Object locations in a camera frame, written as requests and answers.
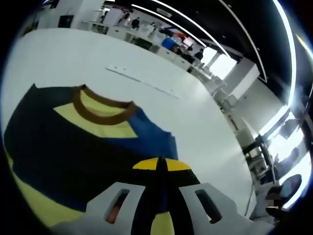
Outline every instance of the white tabletop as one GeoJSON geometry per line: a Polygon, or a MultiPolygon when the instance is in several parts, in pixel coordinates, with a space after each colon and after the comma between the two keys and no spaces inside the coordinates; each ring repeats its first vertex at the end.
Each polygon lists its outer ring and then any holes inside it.
{"type": "MultiPolygon", "coordinates": [[[[167,60],[106,35],[76,29],[40,29],[13,48],[1,93],[1,127],[35,83],[38,87],[87,84],[103,96],[139,105],[151,121],[176,137],[179,159],[245,214],[252,179],[241,148],[203,84],[167,60]],[[127,69],[137,82],[106,69],[127,69]],[[179,98],[154,87],[172,90],[179,98]]],[[[248,215],[256,204],[253,192],[248,215]]]]}

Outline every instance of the t-shirt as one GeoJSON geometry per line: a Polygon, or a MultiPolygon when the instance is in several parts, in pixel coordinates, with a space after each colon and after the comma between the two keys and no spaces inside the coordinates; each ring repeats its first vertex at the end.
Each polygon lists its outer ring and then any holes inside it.
{"type": "Polygon", "coordinates": [[[47,225],[81,215],[115,182],[140,184],[132,172],[138,162],[178,158],[175,138],[141,108],[86,86],[33,85],[8,123],[4,144],[15,180],[39,218],[50,216],[47,225]]]}

